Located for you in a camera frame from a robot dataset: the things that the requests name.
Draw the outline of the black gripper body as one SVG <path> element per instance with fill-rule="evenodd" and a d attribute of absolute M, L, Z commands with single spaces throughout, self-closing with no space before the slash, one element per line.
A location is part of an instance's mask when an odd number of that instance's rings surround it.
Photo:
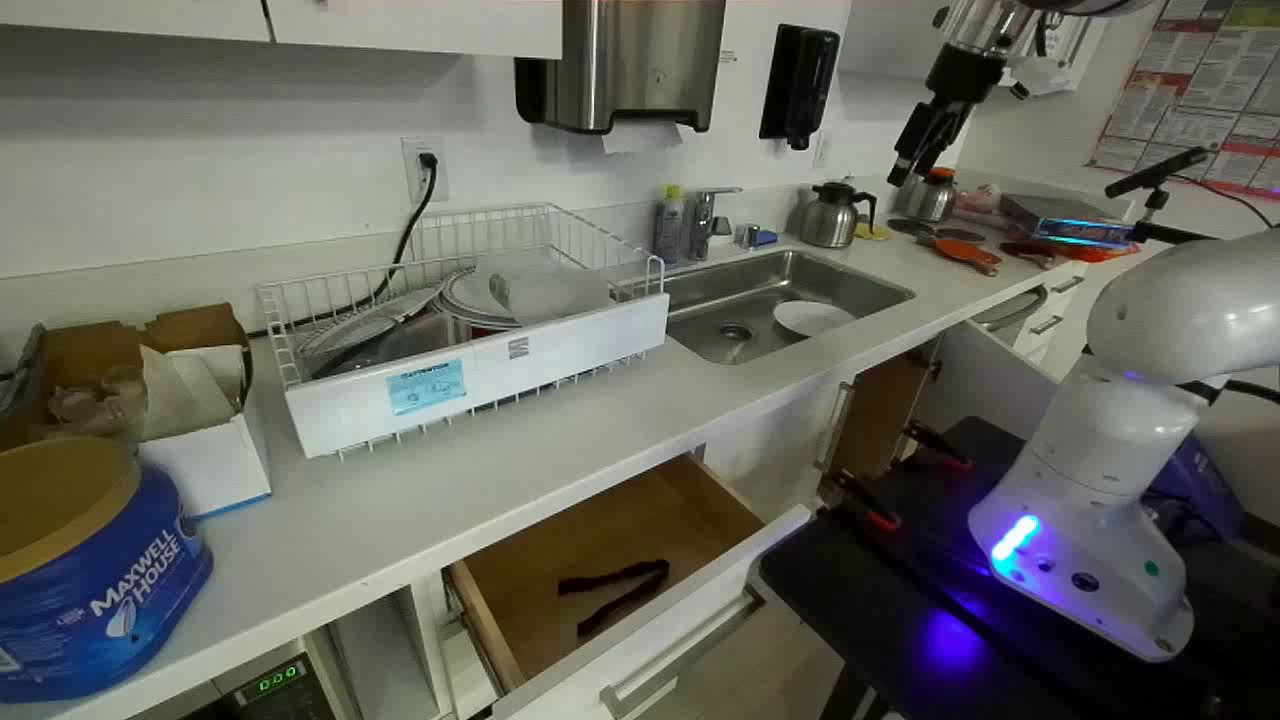
<path fill-rule="evenodd" d="M 941 153 L 960 135 L 968 113 L 1001 85 L 1003 59 L 996 50 L 973 50 L 942 44 L 925 79 L 928 101 L 911 107 L 894 135 L 892 185 L 936 169 Z"/>

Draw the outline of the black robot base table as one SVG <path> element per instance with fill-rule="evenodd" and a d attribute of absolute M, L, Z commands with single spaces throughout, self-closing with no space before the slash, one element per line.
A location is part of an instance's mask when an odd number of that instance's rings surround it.
<path fill-rule="evenodd" d="M 996 581 L 963 517 L 1015 460 L 989 420 L 942 431 L 954 460 L 915 453 L 879 494 L 821 506 L 757 573 L 902 720 L 1280 720 L 1274 562 L 1227 539 L 1184 552 L 1192 643 L 1143 662 Z"/>

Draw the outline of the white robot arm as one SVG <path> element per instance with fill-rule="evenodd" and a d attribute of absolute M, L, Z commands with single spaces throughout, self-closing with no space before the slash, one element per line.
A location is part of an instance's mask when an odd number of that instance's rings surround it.
<path fill-rule="evenodd" d="M 1089 350 L 968 506 L 989 573 L 1136 661 L 1192 641 L 1188 567 L 1141 506 L 1236 372 L 1280 359 L 1280 236 L 1188 240 L 1109 278 Z"/>

